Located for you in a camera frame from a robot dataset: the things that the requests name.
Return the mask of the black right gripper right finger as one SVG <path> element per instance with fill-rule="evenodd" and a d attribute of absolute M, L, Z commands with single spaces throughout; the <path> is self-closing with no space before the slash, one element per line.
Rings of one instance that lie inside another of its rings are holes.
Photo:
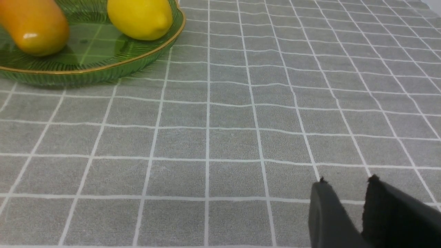
<path fill-rule="evenodd" d="M 439 248 L 440 211 L 372 175 L 361 235 L 375 248 Z"/>

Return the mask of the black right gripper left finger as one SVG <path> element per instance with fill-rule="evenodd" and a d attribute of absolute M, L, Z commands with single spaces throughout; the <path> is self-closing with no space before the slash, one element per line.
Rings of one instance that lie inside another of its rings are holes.
<path fill-rule="evenodd" d="M 324 177 L 311 188 L 308 227 L 312 248 L 373 247 L 362 238 Z"/>

